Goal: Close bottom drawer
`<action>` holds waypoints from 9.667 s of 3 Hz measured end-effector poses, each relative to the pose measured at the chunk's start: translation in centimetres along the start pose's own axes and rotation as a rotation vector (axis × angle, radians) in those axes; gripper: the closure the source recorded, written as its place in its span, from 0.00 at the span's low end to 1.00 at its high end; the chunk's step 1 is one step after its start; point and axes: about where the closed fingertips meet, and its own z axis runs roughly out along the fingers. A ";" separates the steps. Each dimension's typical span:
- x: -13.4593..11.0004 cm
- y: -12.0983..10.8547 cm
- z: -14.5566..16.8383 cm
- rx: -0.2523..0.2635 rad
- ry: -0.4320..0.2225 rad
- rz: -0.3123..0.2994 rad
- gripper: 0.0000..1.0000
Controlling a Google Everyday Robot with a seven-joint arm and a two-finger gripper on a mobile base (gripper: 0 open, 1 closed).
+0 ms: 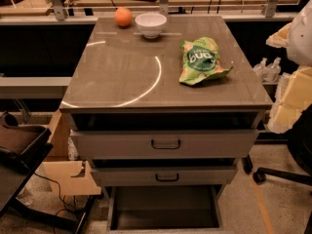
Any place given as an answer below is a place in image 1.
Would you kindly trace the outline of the white foam-padded gripper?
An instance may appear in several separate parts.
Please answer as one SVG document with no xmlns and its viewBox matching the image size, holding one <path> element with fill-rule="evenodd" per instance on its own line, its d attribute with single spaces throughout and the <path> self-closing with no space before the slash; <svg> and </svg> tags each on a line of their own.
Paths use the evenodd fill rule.
<svg viewBox="0 0 312 234">
<path fill-rule="evenodd" d="M 288 59 L 298 65 L 296 71 L 284 73 L 279 80 L 267 124 L 275 134 L 290 130 L 312 103 L 311 34 L 312 29 L 307 24 L 290 22 L 266 40 L 270 47 L 285 48 Z"/>
</svg>

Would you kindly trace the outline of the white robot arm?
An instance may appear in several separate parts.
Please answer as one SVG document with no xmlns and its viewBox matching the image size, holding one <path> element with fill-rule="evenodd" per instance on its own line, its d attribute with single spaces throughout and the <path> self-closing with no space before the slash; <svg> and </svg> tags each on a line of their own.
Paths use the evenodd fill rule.
<svg viewBox="0 0 312 234">
<path fill-rule="evenodd" d="M 312 0 L 266 44 L 285 48 L 288 59 L 298 64 L 297 71 L 280 78 L 268 121 L 271 132 L 283 134 L 312 103 Z"/>
</svg>

